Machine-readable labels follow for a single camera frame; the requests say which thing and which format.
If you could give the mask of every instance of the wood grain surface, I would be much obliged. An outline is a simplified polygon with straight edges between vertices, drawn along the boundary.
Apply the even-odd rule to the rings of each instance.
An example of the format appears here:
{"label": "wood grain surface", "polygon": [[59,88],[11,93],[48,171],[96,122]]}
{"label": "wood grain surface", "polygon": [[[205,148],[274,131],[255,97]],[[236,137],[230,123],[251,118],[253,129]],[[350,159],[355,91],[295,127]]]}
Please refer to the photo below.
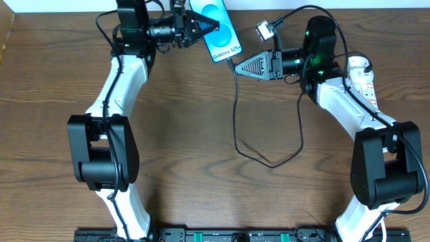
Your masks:
{"label": "wood grain surface", "polygon": [[15,14],[10,8],[0,0],[0,63],[3,51],[6,48],[6,42],[12,28],[13,18]]}
{"label": "wood grain surface", "polygon": [[[271,48],[260,41],[255,24],[285,12],[231,11],[244,50],[235,61]],[[284,48],[301,46],[307,21],[316,14],[305,10],[286,21]],[[372,59],[380,109],[420,127],[430,167],[430,10],[332,14],[349,49]],[[0,241],[71,241],[79,227],[114,226],[104,203],[75,179],[67,138],[69,116],[92,104],[110,69],[110,48],[94,17],[16,16],[0,65]],[[118,18],[101,22],[110,31]],[[246,78],[239,85],[239,138],[272,161],[292,154],[300,144],[300,88]],[[233,100],[227,64],[214,64],[203,42],[157,54],[131,117],[140,153],[138,189],[153,220],[195,228],[294,228],[335,220],[353,195],[353,142],[339,123],[304,97],[304,149],[270,170],[236,153]],[[400,208],[414,208],[421,198]],[[429,221],[426,208],[414,216],[390,215],[386,224],[409,229],[413,241],[428,241]]]}

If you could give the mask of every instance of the smartphone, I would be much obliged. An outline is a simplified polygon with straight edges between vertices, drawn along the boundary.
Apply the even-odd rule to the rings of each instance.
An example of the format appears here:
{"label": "smartphone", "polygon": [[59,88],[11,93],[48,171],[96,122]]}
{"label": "smartphone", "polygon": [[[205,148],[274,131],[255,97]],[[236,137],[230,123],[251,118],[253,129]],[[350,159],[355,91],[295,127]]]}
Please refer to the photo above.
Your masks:
{"label": "smartphone", "polygon": [[220,22],[220,29],[204,36],[212,60],[217,63],[242,52],[223,0],[189,0],[191,9]]}

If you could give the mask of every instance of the black joint housing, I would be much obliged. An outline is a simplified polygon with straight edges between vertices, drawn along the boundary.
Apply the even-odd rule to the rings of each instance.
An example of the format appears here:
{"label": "black joint housing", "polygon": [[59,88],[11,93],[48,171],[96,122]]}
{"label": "black joint housing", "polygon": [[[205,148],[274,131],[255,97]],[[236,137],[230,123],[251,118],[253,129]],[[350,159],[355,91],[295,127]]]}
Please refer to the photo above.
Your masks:
{"label": "black joint housing", "polygon": [[334,63],[336,46],[336,25],[327,16],[312,17],[306,27],[303,41],[304,56],[313,55],[301,75],[300,86],[311,100],[318,104],[316,90],[318,84],[327,79],[340,77],[339,65]]}
{"label": "black joint housing", "polygon": [[[137,146],[127,117],[117,115],[107,118],[107,121],[120,167],[119,188],[125,192],[128,184],[134,183],[138,175]],[[87,183],[90,190],[113,189],[116,174],[110,148],[91,145],[91,141],[98,141],[98,137],[105,134],[101,119],[88,115],[72,115],[67,129],[76,179]]]}
{"label": "black joint housing", "polygon": [[291,48],[282,50],[282,70],[284,75],[299,75],[303,68],[303,48]]}
{"label": "black joint housing", "polygon": [[[351,185],[357,199],[369,209],[391,202],[405,203],[423,191],[423,176],[412,151],[396,142],[396,135],[403,135],[422,160],[421,136],[411,121],[379,130],[366,128],[355,134]],[[383,148],[396,151],[396,158],[385,161]]]}

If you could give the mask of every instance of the black cable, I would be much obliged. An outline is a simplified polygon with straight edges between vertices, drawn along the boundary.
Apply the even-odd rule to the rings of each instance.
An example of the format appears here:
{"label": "black cable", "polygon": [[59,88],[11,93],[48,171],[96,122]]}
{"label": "black cable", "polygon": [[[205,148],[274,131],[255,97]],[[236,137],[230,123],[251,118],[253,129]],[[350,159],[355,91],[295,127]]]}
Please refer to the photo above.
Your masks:
{"label": "black cable", "polygon": [[112,43],[112,41],[109,39],[108,35],[103,31],[103,29],[100,26],[99,23],[99,18],[101,16],[105,16],[111,13],[115,13],[117,12],[116,10],[113,11],[107,11],[105,13],[101,13],[99,14],[96,18],[95,18],[95,25],[97,26],[97,28],[99,29],[99,31],[101,32],[101,34],[103,34],[103,37],[107,40],[107,42],[109,43],[109,45],[111,46],[112,50],[115,53],[115,56],[118,60],[118,72],[116,73],[116,76],[114,78],[114,80],[112,81],[112,84],[109,88],[109,90],[107,91],[106,97],[103,101],[103,126],[105,129],[105,133],[107,136],[107,141],[109,142],[109,147],[110,147],[110,152],[111,152],[111,158],[112,161],[114,162],[114,167],[115,167],[115,188],[114,188],[114,192],[112,194],[110,194],[107,198],[108,200],[110,200],[112,202],[112,204],[114,204],[114,208],[116,211],[116,214],[118,216],[118,218],[120,219],[122,226],[124,228],[125,234],[126,234],[126,239],[127,241],[130,241],[130,235],[128,234],[128,229],[127,229],[127,224],[124,221],[124,218],[122,218],[121,212],[118,209],[118,205],[116,204],[115,201],[115,197],[118,194],[118,189],[119,189],[119,184],[120,184],[120,166],[118,165],[118,159],[116,156],[116,151],[115,151],[115,146],[114,143],[112,141],[112,136],[111,136],[111,131],[110,131],[110,125],[108,124],[108,119],[106,117],[107,115],[107,110],[108,110],[108,106],[109,106],[109,98],[112,94],[112,91],[114,90],[115,84],[118,82],[118,79],[120,78],[120,75],[122,73],[122,61],[120,58],[120,54],[118,53],[117,48],[115,47],[114,43]]}
{"label": "black cable", "polygon": [[[365,72],[365,73],[368,73],[368,72],[370,72],[370,71],[372,70],[372,68],[373,68],[372,61],[371,61],[371,60],[370,60],[370,58],[369,58],[369,57],[367,57],[365,54],[363,54],[363,53],[362,53],[362,52],[360,52],[360,51],[351,51],[351,52],[348,52],[348,54],[358,54],[359,56],[362,56],[362,57],[366,58],[366,59],[369,61],[369,65],[364,69],[364,72]],[[345,53],[343,53],[343,54],[338,54],[337,56],[335,56],[335,58],[340,57],[340,56],[344,56],[344,55],[345,55]]]}
{"label": "black cable", "polygon": [[165,10],[164,10],[164,6],[163,4],[160,2],[160,0],[146,0],[145,4],[150,3],[150,2],[154,2],[156,3],[158,6],[160,6],[161,8],[161,17],[159,17],[158,19],[155,19],[156,21],[152,21],[152,19],[150,19],[149,21],[152,24],[159,24],[161,22],[161,20],[164,18],[164,14],[165,14]]}
{"label": "black cable", "polygon": [[127,228],[126,221],[124,221],[124,218],[122,217],[120,209],[118,208],[118,205],[116,204],[115,200],[112,200],[112,204],[114,204],[114,208],[115,208],[116,214],[118,215],[118,218],[120,219],[120,221],[122,223],[122,228],[126,232],[127,242],[129,242],[130,241],[130,234],[128,233],[128,228]]}
{"label": "black cable", "polygon": [[237,146],[237,135],[236,135],[236,107],[237,107],[237,100],[239,98],[239,83],[237,81],[237,75],[236,72],[234,71],[234,64],[231,58],[227,59],[227,63],[228,66],[230,67],[232,73],[233,73],[233,77],[234,77],[234,85],[236,87],[236,95],[234,97],[234,105],[233,105],[233,139],[234,139],[234,147],[237,151],[237,153],[239,153],[240,155],[248,158],[248,159],[252,159],[253,161],[256,161],[268,168],[274,169],[276,167],[279,167],[285,163],[287,163],[288,161],[290,161],[291,159],[293,159],[296,155],[298,155],[298,153],[300,153],[300,151],[302,151],[303,149],[303,130],[302,130],[302,117],[300,116],[300,100],[302,99],[303,93],[301,93],[298,97],[298,101],[297,101],[297,113],[298,113],[298,124],[300,127],[300,140],[301,140],[301,144],[300,144],[300,148],[288,159],[286,159],[285,161],[282,161],[281,163],[277,164],[277,165],[268,165],[254,157],[251,157],[249,155],[246,155],[244,153],[242,153],[238,146]]}
{"label": "black cable", "polygon": [[306,60],[304,60],[304,63],[303,63],[303,68],[302,68],[302,78],[303,78],[303,79],[305,79],[305,80],[306,80],[306,69],[307,69],[308,64],[309,64],[309,62],[310,62],[310,59],[312,59],[312,58],[315,58],[315,55],[314,55],[314,54],[309,54],[309,55],[306,57]]}
{"label": "black cable", "polygon": [[313,226],[310,226],[310,225],[300,225],[299,227],[297,227],[296,229],[294,229],[294,232],[293,232],[293,236],[295,236],[295,238],[297,238],[297,240],[299,240],[299,242],[303,242],[303,240],[301,240],[301,239],[298,238],[298,230],[300,228],[303,228],[303,227],[308,227],[310,229],[315,230],[315,232],[318,235],[318,237],[320,237],[320,240],[321,240],[320,242],[324,242],[325,241],[325,239],[320,235],[320,233],[318,233],[317,229],[314,228]]}
{"label": "black cable", "polygon": [[372,223],[372,225],[370,225],[370,228],[364,232],[364,235],[361,238],[360,242],[366,241],[366,238],[370,234],[370,232],[372,232],[378,226],[378,224],[381,222],[381,220],[383,218],[385,218],[386,216],[387,216],[387,214],[385,214],[384,212],[381,212],[381,214],[379,214],[379,216],[376,218],[374,223]]}
{"label": "black cable", "polygon": [[296,84],[296,83],[299,83],[299,82],[300,82],[300,79],[299,79],[299,80],[297,80],[297,81],[293,81],[293,82],[289,83],[289,82],[287,82],[287,77],[289,77],[289,76],[288,76],[288,75],[286,75],[286,76],[284,77],[284,83],[285,83],[285,84],[293,85],[293,84]]}
{"label": "black cable", "polygon": [[[167,48],[166,48],[166,49],[164,49],[164,50],[161,50],[160,46],[167,46]],[[167,54],[167,53],[169,53],[169,50],[170,50],[170,46],[169,46],[169,44],[163,44],[163,45],[158,45],[158,44],[156,44],[156,45],[155,45],[155,48],[156,48],[156,49],[157,49],[161,54]]]}

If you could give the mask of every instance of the green terminal connector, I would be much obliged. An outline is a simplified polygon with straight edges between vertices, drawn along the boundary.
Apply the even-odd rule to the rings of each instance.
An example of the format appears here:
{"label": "green terminal connector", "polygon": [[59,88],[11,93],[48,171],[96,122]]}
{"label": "green terminal connector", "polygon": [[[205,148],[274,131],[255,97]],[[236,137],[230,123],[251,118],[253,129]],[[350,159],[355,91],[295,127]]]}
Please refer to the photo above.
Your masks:
{"label": "green terminal connector", "polygon": [[281,242],[290,242],[290,234],[282,233],[281,234]]}
{"label": "green terminal connector", "polygon": [[203,242],[203,233],[194,233],[194,242]]}

